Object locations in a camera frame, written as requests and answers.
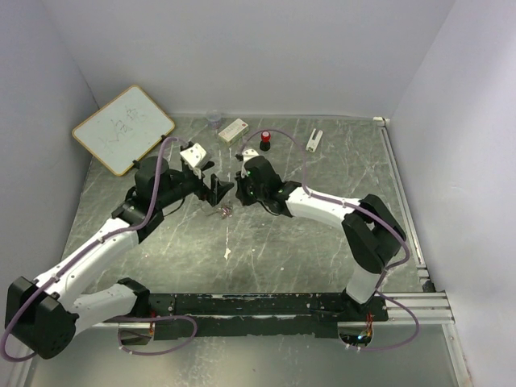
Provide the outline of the aluminium frame rail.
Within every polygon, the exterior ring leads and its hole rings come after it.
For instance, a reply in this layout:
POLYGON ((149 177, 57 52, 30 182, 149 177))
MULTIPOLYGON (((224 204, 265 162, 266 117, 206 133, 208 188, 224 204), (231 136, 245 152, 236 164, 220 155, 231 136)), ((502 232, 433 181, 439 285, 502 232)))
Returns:
POLYGON ((389 296, 411 310, 421 324, 454 324, 452 308, 444 291, 437 292, 433 286, 427 263, 423 257, 421 246, 415 230, 408 201, 402 185, 397 163, 388 135, 389 120, 383 117, 374 117, 378 126, 385 150, 389 158, 391 173, 395 180, 395 190, 402 208, 402 217, 406 225, 407 242, 410 245, 412 261, 417 269, 418 281, 422 292, 390 293, 389 296))

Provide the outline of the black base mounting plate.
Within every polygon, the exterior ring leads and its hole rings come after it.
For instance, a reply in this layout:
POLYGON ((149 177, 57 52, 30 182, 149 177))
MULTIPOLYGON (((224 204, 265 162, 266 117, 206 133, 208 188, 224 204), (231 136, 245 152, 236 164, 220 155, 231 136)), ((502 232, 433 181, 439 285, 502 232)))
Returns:
POLYGON ((375 296, 363 306, 342 293, 155 293, 150 311, 156 316, 192 318, 158 322, 154 337, 169 340, 204 337, 312 335, 333 339, 339 324, 365 325, 367 318, 385 322, 385 301, 375 296))

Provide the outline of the red and black stamp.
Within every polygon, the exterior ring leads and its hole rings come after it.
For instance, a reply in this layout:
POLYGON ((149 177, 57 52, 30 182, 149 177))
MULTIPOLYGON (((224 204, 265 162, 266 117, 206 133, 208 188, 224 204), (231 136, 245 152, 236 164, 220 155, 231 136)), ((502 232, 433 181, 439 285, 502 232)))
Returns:
POLYGON ((267 152, 270 147, 271 134, 269 131, 262 131, 260 133, 260 150, 263 152, 267 152))

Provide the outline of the white stapler remover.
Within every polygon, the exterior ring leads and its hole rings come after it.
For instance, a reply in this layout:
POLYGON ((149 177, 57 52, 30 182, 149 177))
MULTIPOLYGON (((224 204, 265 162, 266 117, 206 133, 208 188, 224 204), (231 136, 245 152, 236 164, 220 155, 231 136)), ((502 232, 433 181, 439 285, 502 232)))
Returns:
POLYGON ((323 132, 317 128, 314 128, 313 131, 310 134, 310 138, 308 139, 306 143, 306 151, 315 153, 317 150, 320 141, 323 137, 323 132))

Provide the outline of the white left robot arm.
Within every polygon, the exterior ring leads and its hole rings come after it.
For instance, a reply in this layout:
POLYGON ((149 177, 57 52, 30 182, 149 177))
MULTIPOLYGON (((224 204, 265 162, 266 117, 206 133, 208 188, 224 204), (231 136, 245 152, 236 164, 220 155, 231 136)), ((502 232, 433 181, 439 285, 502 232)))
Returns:
POLYGON ((37 278, 19 277, 10 285, 1 344, 14 336, 35 355, 51 359, 99 322, 152 319, 150 291, 138 281, 123 278, 92 294, 85 288, 112 260, 157 229, 164 221, 164 208, 182 203, 190 194, 216 206, 234 186, 216 175, 206 184, 203 177, 203 171, 194 170, 186 160, 179 170, 159 156, 139 163, 124 201, 90 239, 37 278))

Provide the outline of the clear cup of paper clips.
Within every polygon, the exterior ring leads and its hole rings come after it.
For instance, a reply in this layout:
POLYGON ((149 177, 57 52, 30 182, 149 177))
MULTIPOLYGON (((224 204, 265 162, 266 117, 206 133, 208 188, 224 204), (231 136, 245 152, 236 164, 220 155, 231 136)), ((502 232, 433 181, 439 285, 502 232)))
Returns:
POLYGON ((206 113, 206 120, 211 128, 217 130, 221 126, 222 115, 217 110, 211 110, 206 113))

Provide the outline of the small whiteboard with wooden frame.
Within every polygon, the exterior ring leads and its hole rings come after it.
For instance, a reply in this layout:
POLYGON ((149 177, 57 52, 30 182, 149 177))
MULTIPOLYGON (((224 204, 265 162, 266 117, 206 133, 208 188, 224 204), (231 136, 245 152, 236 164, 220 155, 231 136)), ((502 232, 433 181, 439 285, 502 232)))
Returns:
POLYGON ((132 85, 72 130, 73 138, 115 176, 126 174, 175 128, 175 122, 132 85))

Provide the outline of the white staples box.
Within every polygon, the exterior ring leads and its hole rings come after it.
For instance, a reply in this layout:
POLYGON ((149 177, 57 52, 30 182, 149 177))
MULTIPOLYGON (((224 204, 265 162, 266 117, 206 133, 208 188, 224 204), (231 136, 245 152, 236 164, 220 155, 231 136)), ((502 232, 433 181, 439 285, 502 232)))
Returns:
POLYGON ((235 119, 218 133, 218 138, 227 145, 232 145, 249 130, 249 125, 242 119, 235 119))

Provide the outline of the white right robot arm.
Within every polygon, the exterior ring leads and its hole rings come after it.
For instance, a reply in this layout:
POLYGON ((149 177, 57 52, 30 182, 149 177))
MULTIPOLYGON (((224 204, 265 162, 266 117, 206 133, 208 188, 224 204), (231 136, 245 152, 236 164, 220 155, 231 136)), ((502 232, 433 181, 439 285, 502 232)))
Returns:
POLYGON ((252 149, 236 156, 241 170, 235 174, 236 197, 243 206, 255 203, 269 213, 307 218, 340 229, 355 261, 351 279, 343 291, 343 314, 354 321, 370 310, 370 299, 400 250, 410 250, 406 234, 387 206, 376 195, 363 199, 339 198, 283 181, 270 162, 252 149))

